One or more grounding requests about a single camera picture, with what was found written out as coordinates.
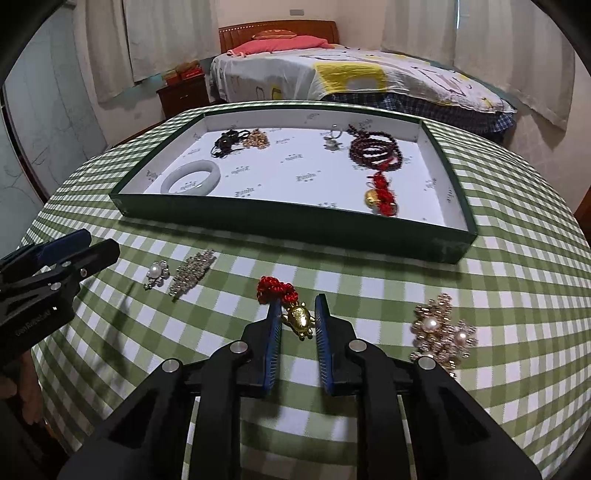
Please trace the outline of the person's left hand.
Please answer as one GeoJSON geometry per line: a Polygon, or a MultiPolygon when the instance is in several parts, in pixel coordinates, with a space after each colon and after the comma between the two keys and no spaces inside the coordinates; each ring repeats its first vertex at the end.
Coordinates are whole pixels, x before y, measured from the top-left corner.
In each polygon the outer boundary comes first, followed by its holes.
{"type": "Polygon", "coordinates": [[[43,399],[31,351],[23,353],[12,365],[18,368],[18,379],[1,374],[1,398],[18,395],[22,400],[24,421],[29,425],[40,423],[43,419],[43,399]]]}

